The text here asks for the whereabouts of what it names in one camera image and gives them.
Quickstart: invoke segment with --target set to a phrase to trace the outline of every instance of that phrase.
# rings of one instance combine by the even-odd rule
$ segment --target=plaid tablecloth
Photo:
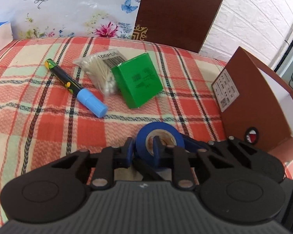
[[[130,110],[120,94],[103,99],[77,57],[118,48],[127,59],[148,52],[164,90]],[[109,107],[96,118],[46,70],[52,58]],[[18,40],[0,52],[0,190],[11,179],[77,149],[99,152],[122,145],[153,121],[164,121],[197,140],[225,134],[211,83],[224,62],[185,50],[133,40],[48,38]],[[286,168],[293,178],[293,162]],[[0,226],[6,221],[0,207]]]

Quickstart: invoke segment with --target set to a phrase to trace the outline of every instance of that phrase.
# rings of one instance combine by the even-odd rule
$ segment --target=open box
[[[285,81],[239,47],[212,87],[227,136],[293,160],[293,90]]]

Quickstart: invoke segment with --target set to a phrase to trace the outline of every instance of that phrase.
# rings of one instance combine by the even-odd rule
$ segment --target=blue butterfly
[[[122,11],[125,11],[126,13],[132,13],[134,10],[138,8],[138,6],[130,6],[131,0],[126,0],[125,4],[122,4]]]

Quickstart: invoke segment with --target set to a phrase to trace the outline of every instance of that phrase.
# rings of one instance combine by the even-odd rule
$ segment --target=blue tape roll
[[[155,158],[151,153],[148,152],[146,146],[146,140],[148,135],[157,129],[165,130],[169,132],[176,141],[177,146],[184,148],[184,141],[181,134],[171,125],[164,122],[152,122],[145,125],[138,133],[136,139],[136,152],[139,157],[145,161],[151,167],[157,167],[155,163]]]

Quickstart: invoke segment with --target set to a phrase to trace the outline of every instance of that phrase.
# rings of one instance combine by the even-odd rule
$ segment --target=green box
[[[158,94],[163,86],[148,53],[112,68],[129,108],[138,108]]]

